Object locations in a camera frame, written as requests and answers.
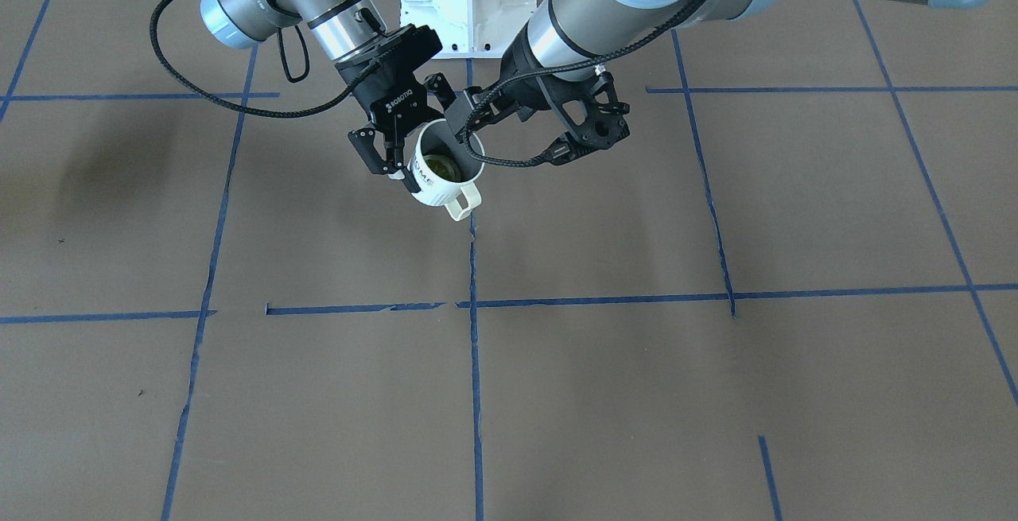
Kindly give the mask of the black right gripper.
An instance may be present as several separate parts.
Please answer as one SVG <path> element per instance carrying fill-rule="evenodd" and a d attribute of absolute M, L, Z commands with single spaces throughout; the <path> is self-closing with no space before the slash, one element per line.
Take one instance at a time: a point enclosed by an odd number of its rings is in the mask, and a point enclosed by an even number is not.
<path fill-rule="evenodd" d="M 446 119 L 458 122 L 457 94 L 444 74 L 432 74 L 418 82 L 414 72 L 442 50 L 435 28 L 404 25 L 379 36 L 357 54 L 335 63 L 343 81 L 353 80 L 371 64 L 377 64 L 367 78 L 353 89 L 359 105 L 367 112 L 373 127 L 348 133 L 372 174 L 400 181 L 408 192 L 419 192 L 418 181 L 404 162 L 406 136 L 428 122 Z M 429 106 L 428 93 L 436 98 L 441 111 Z"/>

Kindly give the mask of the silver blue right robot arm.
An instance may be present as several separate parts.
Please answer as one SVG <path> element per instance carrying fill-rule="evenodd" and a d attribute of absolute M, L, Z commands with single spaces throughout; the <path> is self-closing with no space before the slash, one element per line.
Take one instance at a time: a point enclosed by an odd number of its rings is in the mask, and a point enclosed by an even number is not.
<path fill-rule="evenodd" d="M 175 80 L 196 92 L 199 86 L 172 67 L 157 39 L 157 24 L 171 2 L 162 0 L 150 16 L 150 46 Z M 402 181 L 410 192 L 421 191 L 405 165 L 403 148 L 412 130 L 442 118 L 429 106 L 428 86 L 415 78 L 417 69 L 442 50 L 435 28 L 388 31 L 371 0 L 200 0 L 200 16 L 208 32 L 232 49 L 252 49 L 283 28 L 305 25 L 346 85 L 334 99 L 302 111 L 244 107 L 207 91 L 200 91 L 201 97 L 240 114 L 273 119 L 321 114 L 347 97 L 356 98 L 367 126 L 349 138 L 367 169 Z"/>

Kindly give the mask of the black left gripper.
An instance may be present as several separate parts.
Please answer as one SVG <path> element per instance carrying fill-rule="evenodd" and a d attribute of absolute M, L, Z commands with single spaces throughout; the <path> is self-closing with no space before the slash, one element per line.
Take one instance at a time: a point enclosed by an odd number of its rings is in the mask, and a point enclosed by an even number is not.
<path fill-rule="evenodd" d="M 549 100 L 546 91 L 542 90 L 542 80 L 538 76 L 502 88 L 501 91 L 495 92 L 490 107 L 480 107 L 479 111 L 474 112 L 480 100 L 488 93 L 494 92 L 495 86 L 513 76 L 528 74 L 541 68 L 530 50 L 527 28 L 520 28 L 499 62 L 499 78 L 493 85 L 485 89 L 465 88 L 459 92 L 450 91 L 444 94 L 444 116 L 454 139 L 463 144 L 465 134 L 462 130 L 465 127 L 469 134 L 470 130 L 476 129 L 477 126 L 494 125 L 515 112 L 519 113 L 520 121 L 523 122 L 538 111 L 561 114 L 560 107 L 553 100 Z"/>

